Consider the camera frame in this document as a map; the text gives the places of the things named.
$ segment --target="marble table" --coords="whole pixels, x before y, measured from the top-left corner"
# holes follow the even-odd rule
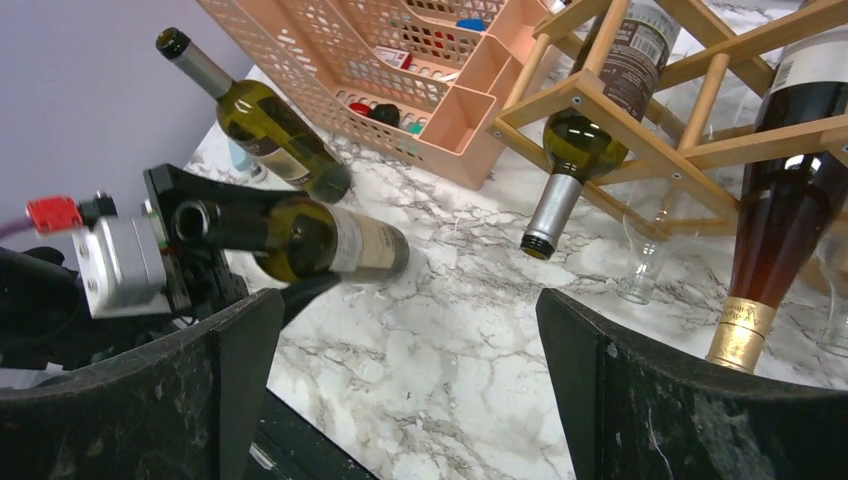
[[[789,13],[715,8],[740,32]],[[684,35],[675,53],[699,48]],[[256,69],[250,76],[265,79]],[[740,109],[736,88],[744,87],[729,81],[723,89],[716,124],[753,118],[756,99]],[[540,125],[528,128],[538,135]],[[732,239],[696,241],[666,265],[653,302],[636,306],[614,292],[628,254],[623,229],[585,201],[550,262],[518,250],[546,177],[517,154],[504,153],[473,192],[322,135],[353,172],[341,205],[397,226],[415,252],[396,283],[340,286],[304,311],[280,337],[268,386],[380,478],[574,478],[536,326],[543,287],[684,352],[706,353],[730,280]],[[234,181],[217,126],[187,168]],[[723,181],[733,183],[738,170]],[[262,188],[288,189],[271,177]],[[251,290],[280,286],[250,257],[229,256]],[[848,361],[810,339],[826,303],[796,282],[757,375],[848,388]]]

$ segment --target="cable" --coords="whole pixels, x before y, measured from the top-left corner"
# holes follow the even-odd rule
[[[16,233],[32,230],[35,223],[29,217],[20,217],[0,224],[0,240],[12,236]]]

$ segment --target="plastic basket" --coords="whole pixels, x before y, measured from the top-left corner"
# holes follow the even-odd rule
[[[485,128],[527,61],[534,27],[550,16],[539,0],[478,2],[497,7],[480,33],[452,26],[465,10],[423,17],[408,0],[197,1],[314,124],[471,189],[505,148]],[[408,51],[410,69],[377,57],[378,45]],[[397,105],[400,127],[357,114],[353,102]],[[406,130],[412,123],[420,133]]]

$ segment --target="wooden wine rack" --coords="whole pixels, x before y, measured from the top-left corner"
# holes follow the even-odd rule
[[[693,228],[699,228],[701,235],[736,233],[739,199],[703,170],[825,150],[848,165],[848,114],[762,133],[754,133],[753,125],[734,127],[715,132],[714,141],[701,144],[704,127],[727,70],[763,97],[775,72],[760,54],[844,25],[848,22],[848,0],[818,0],[742,35],[736,35],[700,0],[656,2],[705,48],[668,65],[660,78],[658,91],[704,77],[688,122],[675,117],[656,100],[652,100],[646,114],[669,136],[680,139],[676,149],[608,99],[598,78],[630,0],[572,0],[562,11],[542,21],[535,29],[536,43],[529,60],[504,110],[495,117],[488,131],[534,165],[550,171],[551,165],[542,147],[518,129],[565,108],[576,108],[637,155],[636,159],[624,162],[618,169],[586,185],[583,196],[587,200],[619,221],[628,216],[647,225],[647,220],[601,187],[667,176],[672,178],[673,188],[687,191],[715,214],[714,218],[671,221],[669,233]],[[549,46],[576,58],[582,41],[574,30],[604,12],[606,17],[583,69],[548,89],[523,98],[536,65]],[[848,211],[840,214],[832,228],[848,233]]]

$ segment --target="purple cable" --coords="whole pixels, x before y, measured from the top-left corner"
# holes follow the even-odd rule
[[[20,217],[0,224],[0,240],[3,240],[4,238],[14,235],[16,233],[31,230],[34,226],[35,224],[29,217]]]

